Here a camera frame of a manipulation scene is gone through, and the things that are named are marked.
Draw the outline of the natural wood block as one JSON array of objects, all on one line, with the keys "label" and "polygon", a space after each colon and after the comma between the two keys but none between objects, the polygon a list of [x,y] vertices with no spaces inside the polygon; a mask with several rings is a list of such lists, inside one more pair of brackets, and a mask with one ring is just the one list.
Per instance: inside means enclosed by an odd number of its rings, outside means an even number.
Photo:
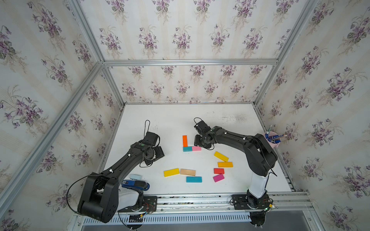
[{"label": "natural wood block", "polygon": [[195,177],[196,176],[196,171],[191,170],[191,169],[183,169],[182,168],[182,169],[180,169],[180,174]]}]

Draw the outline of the small teal wooden block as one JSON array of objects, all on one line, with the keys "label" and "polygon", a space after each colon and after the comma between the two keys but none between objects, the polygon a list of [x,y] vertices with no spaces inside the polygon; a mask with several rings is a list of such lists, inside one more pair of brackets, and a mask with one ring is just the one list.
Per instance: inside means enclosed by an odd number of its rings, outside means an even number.
[{"label": "small teal wooden block", "polygon": [[183,147],[183,152],[192,152],[193,148],[192,147]]}]

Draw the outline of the orange wooden block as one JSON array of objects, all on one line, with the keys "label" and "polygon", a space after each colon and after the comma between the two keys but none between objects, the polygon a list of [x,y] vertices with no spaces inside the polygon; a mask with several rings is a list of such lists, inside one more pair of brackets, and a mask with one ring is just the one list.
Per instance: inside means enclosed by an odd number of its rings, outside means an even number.
[{"label": "orange wooden block", "polygon": [[182,136],[183,147],[188,147],[188,137],[186,135]]}]

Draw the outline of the pink wooden block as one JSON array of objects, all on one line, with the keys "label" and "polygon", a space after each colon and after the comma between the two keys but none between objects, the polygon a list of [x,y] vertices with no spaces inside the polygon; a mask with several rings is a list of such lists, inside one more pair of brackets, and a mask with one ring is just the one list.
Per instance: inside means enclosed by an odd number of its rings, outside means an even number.
[{"label": "pink wooden block", "polygon": [[193,152],[201,151],[201,147],[199,147],[199,146],[192,146],[192,151]]}]

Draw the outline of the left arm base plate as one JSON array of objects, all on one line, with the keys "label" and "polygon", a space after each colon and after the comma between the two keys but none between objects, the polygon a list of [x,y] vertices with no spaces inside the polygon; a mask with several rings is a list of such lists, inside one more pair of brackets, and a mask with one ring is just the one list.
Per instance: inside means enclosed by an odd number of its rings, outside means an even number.
[{"label": "left arm base plate", "polygon": [[144,196],[143,202],[141,206],[135,205],[132,207],[126,207],[122,208],[120,210],[117,210],[118,212],[122,213],[128,213],[128,212],[156,212],[157,211],[157,204],[158,204],[158,197],[157,196]]}]

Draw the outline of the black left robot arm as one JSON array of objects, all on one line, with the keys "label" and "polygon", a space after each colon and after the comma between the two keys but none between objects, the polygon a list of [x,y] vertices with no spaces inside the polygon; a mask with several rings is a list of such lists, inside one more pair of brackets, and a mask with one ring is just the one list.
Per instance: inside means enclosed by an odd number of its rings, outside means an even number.
[{"label": "black left robot arm", "polygon": [[119,187],[124,178],[151,154],[153,157],[149,159],[150,164],[164,157],[160,146],[136,142],[113,166],[101,173],[88,175],[78,204],[78,213],[103,223],[110,221],[119,210]]}]

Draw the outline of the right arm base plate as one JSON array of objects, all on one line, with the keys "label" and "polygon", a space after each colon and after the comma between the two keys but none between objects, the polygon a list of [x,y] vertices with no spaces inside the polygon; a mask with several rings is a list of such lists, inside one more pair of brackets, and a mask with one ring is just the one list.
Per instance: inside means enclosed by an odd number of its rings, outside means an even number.
[{"label": "right arm base plate", "polygon": [[271,198],[265,193],[261,198],[257,198],[250,193],[247,194],[234,194],[230,204],[234,207],[235,210],[261,210],[267,209],[270,207],[270,204],[273,202]]}]

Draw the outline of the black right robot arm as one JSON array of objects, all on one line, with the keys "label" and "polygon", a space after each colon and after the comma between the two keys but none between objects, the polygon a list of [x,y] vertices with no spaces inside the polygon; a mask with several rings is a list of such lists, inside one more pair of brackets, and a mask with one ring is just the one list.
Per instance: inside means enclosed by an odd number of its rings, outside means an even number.
[{"label": "black right robot arm", "polygon": [[194,140],[195,146],[211,149],[215,144],[222,144],[243,152],[252,171],[247,194],[256,199],[266,194],[269,174],[273,173],[278,156],[264,135],[259,133],[254,136],[242,135],[219,126],[211,128],[201,123],[196,124],[194,128],[198,133]]}]

